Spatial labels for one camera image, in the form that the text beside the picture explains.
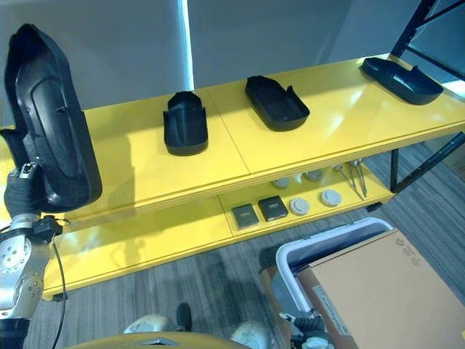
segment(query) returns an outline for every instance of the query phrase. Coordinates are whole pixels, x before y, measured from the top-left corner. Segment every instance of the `white plastic bin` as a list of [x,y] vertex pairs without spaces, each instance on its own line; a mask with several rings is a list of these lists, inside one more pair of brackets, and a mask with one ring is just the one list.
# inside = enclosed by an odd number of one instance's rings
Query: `white plastic bin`
[[388,222],[370,217],[282,245],[276,253],[279,273],[273,277],[271,286],[283,311],[308,316],[313,308],[296,278],[302,268],[391,229]]

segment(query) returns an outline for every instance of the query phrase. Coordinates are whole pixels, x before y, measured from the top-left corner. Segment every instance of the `metal tool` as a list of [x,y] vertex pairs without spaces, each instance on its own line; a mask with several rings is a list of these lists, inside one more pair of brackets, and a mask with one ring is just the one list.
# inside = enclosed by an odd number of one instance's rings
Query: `metal tool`
[[349,185],[349,187],[351,187],[353,189],[354,192],[356,192],[356,194],[359,196],[359,198],[361,198],[363,200],[363,196],[361,196],[361,194],[358,192],[357,190],[357,187],[355,185],[352,184],[352,182],[350,182],[349,178],[346,176],[346,174],[344,173],[344,171],[342,171],[342,169],[344,168],[343,165],[339,164],[339,165],[336,165],[334,167],[334,169],[339,172],[341,174],[341,176],[345,179],[345,181],[347,182],[347,184]]
[[357,173],[358,182],[360,183],[360,187],[362,188],[363,195],[366,197],[367,190],[366,190],[365,178],[363,176],[363,171],[362,171],[362,166],[361,166],[362,159],[357,159],[357,160],[351,161],[351,164],[355,168],[355,172]]
[[357,187],[355,184],[354,172],[352,171],[352,166],[350,166],[350,163],[347,164],[347,167],[349,167],[350,180],[352,181],[352,184],[354,185],[354,187]]

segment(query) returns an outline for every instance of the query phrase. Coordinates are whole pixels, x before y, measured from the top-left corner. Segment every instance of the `cardboard box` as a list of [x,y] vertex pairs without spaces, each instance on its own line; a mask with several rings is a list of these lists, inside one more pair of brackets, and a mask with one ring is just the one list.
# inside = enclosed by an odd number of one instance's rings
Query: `cardboard box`
[[465,348],[465,307],[398,230],[319,260],[298,278],[336,348]]

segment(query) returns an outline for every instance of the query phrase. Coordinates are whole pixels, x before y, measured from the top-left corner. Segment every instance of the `shelf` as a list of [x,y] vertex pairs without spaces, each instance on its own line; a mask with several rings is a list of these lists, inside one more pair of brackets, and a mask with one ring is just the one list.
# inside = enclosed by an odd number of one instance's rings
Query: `shelf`
[[[65,269],[67,289],[95,284],[375,202],[387,202],[393,197],[373,173],[365,167],[363,171],[368,189],[368,198],[364,201],[342,181],[337,172],[325,169],[320,183],[302,179],[302,183],[298,184],[293,180],[284,190],[263,183],[63,234],[56,238],[56,242]],[[329,208],[318,201],[319,193],[328,188],[342,195],[343,201],[338,207]],[[310,213],[305,216],[289,213],[286,218],[265,222],[256,203],[260,198],[277,194],[286,205],[293,197],[305,198],[311,204]],[[254,204],[260,223],[239,231],[230,209],[248,203]],[[46,299],[61,293],[60,273],[54,257],[46,268],[44,282]]]
[[207,88],[234,143],[252,173],[284,166],[327,166],[417,143],[465,127],[465,103],[444,91],[427,105],[411,105],[363,75],[363,62],[269,75],[292,85],[310,109],[290,132],[269,130],[246,95],[246,80]]
[[[81,230],[297,172],[373,155],[465,128],[465,103],[444,91],[428,105],[410,105],[362,75],[363,59],[273,74],[293,85],[311,114],[298,129],[270,131],[253,112],[246,81],[195,91],[206,107],[209,147],[169,155],[162,113],[169,96],[85,112],[103,184],[102,196],[58,215]],[[0,194],[13,162],[0,142]],[[0,222],[9,224],[3,202]]]
[[[393,195],[383,186],[376,176],[365,166],[362,166],[365,178],[365,184],[368,191],[368,198],[364,201],[354,192],[343,177],[334,171],[332,167],[323,170],[323,178],[318,182],[310,182],[303,176],[300,181],[291,178],[291,184],[286,189],[278,189],[271,182],[254,185],[253,187],[236,190],[230,193],[219,195],[223,210],[225,211],[228,225],[234,236],[248,235],[259,233],[260,231],[267,232],[270,230],[280,230],[288,226],[297,224],[299,221],[307,222],[310,220],[319,220],[329,215],[345,212],[348,209],[353,209],[355,205],[360,207],[367,206],[369,202],[386,202]],[[347,166],[344,168],[344,173],[349,176]],[[355,181],[360,194],[359,182]],[[342,196],[342,202],[337,207],[327,207],[320,200],[320,193],[324,190],[332,189],[337,191]],[[288,207],[289,214],[287,217],[271,222],[265,222],[265,219],[258,206],[258,200],[268,198],[270,196],[279,195],[283,203]],[[291,213],[289,204],[293,198],[304,198],[310,204],[310,213],[305,216],[296,216]],[[254,210],[259,216],[260,224],[251,228],[239,230],[236,225],[235,218],[231,209],[237,206],[253,203]]]

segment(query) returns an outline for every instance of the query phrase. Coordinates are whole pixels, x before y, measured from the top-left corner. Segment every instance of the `white label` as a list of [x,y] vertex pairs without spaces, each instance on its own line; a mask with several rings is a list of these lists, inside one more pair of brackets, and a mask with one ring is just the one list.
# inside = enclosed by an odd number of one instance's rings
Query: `white label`
[[341,336],[351,336],[348,328],[346,327],[345,323],[342,321],[341,316],[339,316],[337,310],[335,309],[333,303],[329,299],[326,291],[321,285],[315,286],[312,288],[313,292],[317,295],[321,305],[325,308],[328,317],[331,319],[334,327],[336,327],[337,332]]

